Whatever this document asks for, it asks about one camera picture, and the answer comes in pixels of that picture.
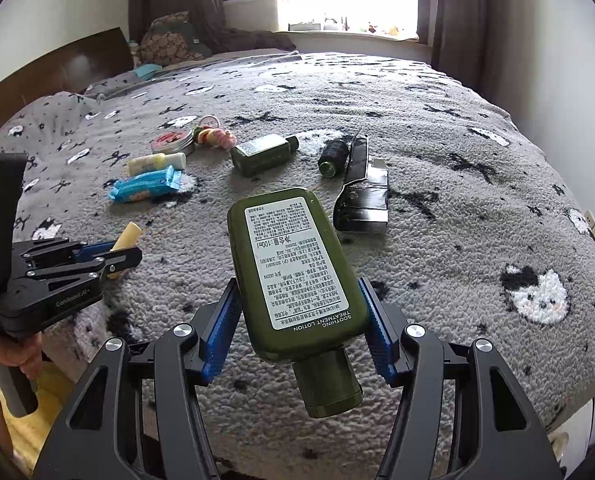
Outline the person's left hand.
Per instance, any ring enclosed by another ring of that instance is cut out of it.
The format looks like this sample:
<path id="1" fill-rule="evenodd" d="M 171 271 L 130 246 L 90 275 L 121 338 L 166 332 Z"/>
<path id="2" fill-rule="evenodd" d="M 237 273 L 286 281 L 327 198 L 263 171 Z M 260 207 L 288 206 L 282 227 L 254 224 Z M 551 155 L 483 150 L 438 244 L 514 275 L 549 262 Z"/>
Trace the person's left hand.
<path id="1" fill-rule="evenodd" d="M 41 336 L 12 341 L 0 336 L 0 364 L 22 367 L 41 353 Z"/>

